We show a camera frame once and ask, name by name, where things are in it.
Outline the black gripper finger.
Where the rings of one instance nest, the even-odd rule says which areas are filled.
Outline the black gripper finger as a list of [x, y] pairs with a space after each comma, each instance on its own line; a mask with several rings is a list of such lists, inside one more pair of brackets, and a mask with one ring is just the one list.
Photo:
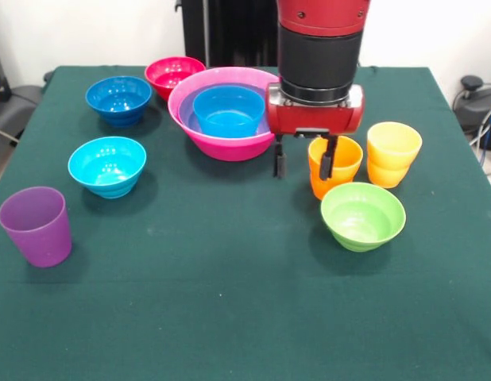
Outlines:
[[282, 140], [281, 134], [275, 135], [273, 176], [278, 179], [283, 179], [286, 176], [286, 155]]
[[327, 146], [320, 160], [319, 177], [321, 180], [326, 181], [332, 177], [338, 137], [335, 135], [324, 135], [322, 138], [326, 141]]

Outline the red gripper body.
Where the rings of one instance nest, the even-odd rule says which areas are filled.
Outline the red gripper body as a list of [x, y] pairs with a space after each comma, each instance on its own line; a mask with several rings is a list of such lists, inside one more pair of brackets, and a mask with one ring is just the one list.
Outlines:
[[270, 131], [276, 135], [343, 135], [358, 130], [365, 110], [365, 95], [363, 88], [354, 84], [341, 102], [309, 106], [287, 98], [279, 83], [270, 83], [265, 104]]

